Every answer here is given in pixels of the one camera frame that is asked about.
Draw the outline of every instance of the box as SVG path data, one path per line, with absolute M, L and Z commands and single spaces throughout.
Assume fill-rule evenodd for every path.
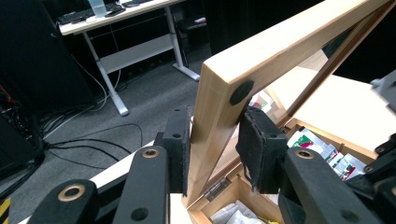
M 278 127 L 291 131 L 304 125 L 343 153 L 365 162 L 375 159 L 375 147 L 394 132 L 394 116 L 369 85 L 331 72 L 394 5 L 323 1 L 204 62 L 191 131 L 188 197 L 182 200 L 194 223 L 210 223 L 208 217 L 236 199 L 260 217 L 282 222 L 276 203 L 250 192 L 238 156 L 229 153 L 243 108 L 263 89 L 274 100 L 267 113 Z M 345 31 L 348 37 L 318 72 L 297 66 Z M 217 191 L 214 186 L 225 188 L 208 194 Z

